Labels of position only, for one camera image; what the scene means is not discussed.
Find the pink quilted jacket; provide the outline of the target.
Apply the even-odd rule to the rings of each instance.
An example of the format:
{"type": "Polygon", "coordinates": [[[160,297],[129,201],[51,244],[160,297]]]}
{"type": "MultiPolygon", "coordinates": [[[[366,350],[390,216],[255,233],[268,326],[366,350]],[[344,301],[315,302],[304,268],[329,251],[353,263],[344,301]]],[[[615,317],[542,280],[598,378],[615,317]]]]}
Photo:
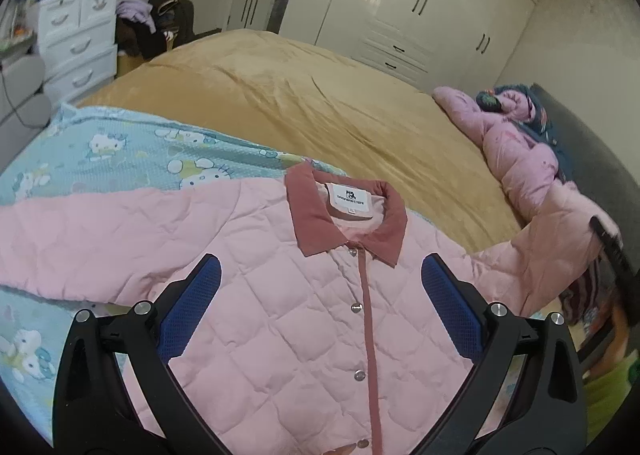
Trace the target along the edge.
{"type": "Polygon", "coordinates": [[[1,282],[131,307],[206,255],[221,285],[170,366],[235,454],[407,454],[469,374],[421,283],[436,253],[531,316],[599,256],[602,209],[553,185],[510,241],[468,253],[383,181],[319,171],[178,190],[28,198],[1,210],[1,282]]]}

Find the striped dark cloth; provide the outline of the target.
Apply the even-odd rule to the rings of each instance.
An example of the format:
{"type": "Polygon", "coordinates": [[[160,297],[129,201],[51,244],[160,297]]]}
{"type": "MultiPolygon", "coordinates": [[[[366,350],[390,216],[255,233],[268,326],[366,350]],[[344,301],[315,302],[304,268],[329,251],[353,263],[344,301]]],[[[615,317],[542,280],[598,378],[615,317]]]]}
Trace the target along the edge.
{"type": "Polygon", "coordinates": [[[610,262],[600,256],[588,269],[560,294],[562,312],[570,327],[579,329],[584,336],[600,317],[615,289],[615,274],[610,262]]]}

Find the grey padded headboard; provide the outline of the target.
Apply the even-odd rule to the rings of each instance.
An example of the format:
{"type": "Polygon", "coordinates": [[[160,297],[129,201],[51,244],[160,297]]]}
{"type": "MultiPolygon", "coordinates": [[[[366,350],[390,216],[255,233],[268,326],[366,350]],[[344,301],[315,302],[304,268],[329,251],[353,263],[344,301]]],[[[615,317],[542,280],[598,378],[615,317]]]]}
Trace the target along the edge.
{"type": "Polygon", "coordinates": [[[567,153],[572,179],[622,232],[624,250],[639,265],[639,185],[611,149],[568,108],[537,83],[532,90],[547,109],[561,148],[567,153]]]}

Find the pink floral duvet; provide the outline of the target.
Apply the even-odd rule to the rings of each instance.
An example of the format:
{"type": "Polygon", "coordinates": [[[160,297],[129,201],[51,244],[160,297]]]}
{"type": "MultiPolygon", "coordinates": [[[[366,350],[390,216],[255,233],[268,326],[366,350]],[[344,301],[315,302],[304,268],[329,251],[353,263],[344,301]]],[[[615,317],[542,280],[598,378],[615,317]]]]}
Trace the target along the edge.
{"type": "Polygon", "coordinates": [[[432,97],[451,122],[480,148],[506,198],[525,221],[530,221],[550,187],[570,184],[572,178],[563,181],[559,177],[559,163],[550,146],[536,143],[505,115],[482,111],[476,95],[439,86],[432,97]]]}

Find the dark blue floral pillow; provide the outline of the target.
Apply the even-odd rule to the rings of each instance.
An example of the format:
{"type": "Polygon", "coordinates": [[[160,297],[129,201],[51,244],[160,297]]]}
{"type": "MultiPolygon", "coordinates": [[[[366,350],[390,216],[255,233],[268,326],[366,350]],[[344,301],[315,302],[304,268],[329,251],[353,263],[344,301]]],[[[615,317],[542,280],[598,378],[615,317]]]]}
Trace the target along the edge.
{"type": "Polygon", "coordinates": [[[475,100],[482,111],[505,115],[536,143],[550,146],[563,181],[573,176],[570,160],[562,149],[548,112],[532,88],[521,83],[495,86],[478,92],[475,100]]]}

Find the blue Hello Kitty sheet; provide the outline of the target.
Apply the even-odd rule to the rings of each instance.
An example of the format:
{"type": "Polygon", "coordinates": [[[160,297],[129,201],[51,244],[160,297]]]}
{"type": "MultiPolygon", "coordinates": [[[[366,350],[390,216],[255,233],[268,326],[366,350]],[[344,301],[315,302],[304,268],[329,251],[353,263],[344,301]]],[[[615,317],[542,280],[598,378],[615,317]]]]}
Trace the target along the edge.
{"type": "MultiPolygon", "coordinates": [[[[230,178],[279,178],[288,154],[214,130],[122,108],[64,105],[2,172],[5,206],[28,198],[183,189],[230,178]]],[[[74,315],[118,305],[44,299],[1,289],[1,380],[29,426],[52,440],[55,376],[74,315]]]]}

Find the white glossy wardrobe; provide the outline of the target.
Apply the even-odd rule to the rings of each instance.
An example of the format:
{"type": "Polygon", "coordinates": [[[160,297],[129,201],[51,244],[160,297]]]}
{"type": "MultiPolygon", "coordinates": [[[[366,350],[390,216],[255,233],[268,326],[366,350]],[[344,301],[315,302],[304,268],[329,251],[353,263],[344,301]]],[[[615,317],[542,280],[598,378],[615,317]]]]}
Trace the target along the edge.
{"type": "Polygon", "coordinates": [[[537,0],[288,0],[280,36],[430,93],[497,85],[537,0]]]}

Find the grey low cabinet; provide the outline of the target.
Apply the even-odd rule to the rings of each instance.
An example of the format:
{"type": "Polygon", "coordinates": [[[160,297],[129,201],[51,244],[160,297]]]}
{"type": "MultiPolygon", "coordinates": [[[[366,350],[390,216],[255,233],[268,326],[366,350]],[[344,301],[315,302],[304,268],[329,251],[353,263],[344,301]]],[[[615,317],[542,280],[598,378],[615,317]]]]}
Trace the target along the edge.
{"type": "Polygon", "coordinates": [[[1,61],[1,171],[51,122],[52,103],[43,93],[45,72],[38,55],[17,53],[1,61]]]}

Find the mustard yellow bed blanket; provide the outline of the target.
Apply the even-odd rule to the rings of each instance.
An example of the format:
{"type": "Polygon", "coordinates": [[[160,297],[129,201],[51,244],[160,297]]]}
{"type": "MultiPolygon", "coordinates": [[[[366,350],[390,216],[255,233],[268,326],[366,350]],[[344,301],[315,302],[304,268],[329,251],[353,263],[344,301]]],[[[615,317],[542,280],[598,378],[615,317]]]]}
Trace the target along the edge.
{"type": "Polygon", "coordinates": [[[147,112],[384,180],[470,251],[521,227],[480,150],[429,95],[270,32],[226,31],[180,46],[86,104],[147,112]]]}

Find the white drawer chest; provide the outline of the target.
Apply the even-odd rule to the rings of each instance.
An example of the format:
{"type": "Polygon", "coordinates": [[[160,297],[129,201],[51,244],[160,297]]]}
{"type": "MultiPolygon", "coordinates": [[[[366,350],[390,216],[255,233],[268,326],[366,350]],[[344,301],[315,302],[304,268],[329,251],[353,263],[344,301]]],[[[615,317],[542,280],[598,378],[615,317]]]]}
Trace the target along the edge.
{"type": "Polygon", "coordinates": [[[117,0],[39,0],[27,11],[53,106],[75,103],[115,79],[117,0]]]}

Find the lilac garment pile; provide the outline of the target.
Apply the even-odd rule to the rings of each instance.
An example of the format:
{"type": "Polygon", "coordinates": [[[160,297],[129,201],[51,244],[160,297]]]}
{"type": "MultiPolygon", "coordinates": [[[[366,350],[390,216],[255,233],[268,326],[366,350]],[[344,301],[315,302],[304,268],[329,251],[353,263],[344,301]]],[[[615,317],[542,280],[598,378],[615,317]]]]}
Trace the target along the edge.
{"type": "Polygon", "coordinates": [[[119,0],[116,5],[116,15],[130,22],[146,25],[150,33],[156,33],[152,9],[151,4],[142,0],[119,0]]]}

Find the black backpack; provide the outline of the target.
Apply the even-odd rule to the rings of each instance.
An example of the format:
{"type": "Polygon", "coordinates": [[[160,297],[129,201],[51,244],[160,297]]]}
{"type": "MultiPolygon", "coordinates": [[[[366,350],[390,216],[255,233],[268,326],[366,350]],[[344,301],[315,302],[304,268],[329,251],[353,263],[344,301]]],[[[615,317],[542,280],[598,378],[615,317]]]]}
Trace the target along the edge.
{"type": "Polygon", "coordinates": [[[191,0],[149,0],[152,19],[160,31],[171,31],[174,47],[195,40],[194,5],[191,0]]]}

